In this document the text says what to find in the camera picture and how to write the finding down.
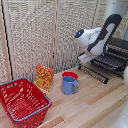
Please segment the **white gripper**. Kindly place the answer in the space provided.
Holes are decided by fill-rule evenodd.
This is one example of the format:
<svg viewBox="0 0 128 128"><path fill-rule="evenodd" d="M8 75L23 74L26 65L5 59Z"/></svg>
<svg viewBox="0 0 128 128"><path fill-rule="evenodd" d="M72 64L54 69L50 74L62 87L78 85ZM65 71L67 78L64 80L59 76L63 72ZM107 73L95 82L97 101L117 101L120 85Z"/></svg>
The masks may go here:
<svg viewBox="0 0 128 128"><path fill-rule="evenodd" d="M85 52L81 53L81 54L77 57L77 59L78 59L81 63L83 63L83 64L85 64L85 63L91 61L91 60L94 59L94 58L95 58L94 55L88 55L88 54L85 53Z"/></svg>

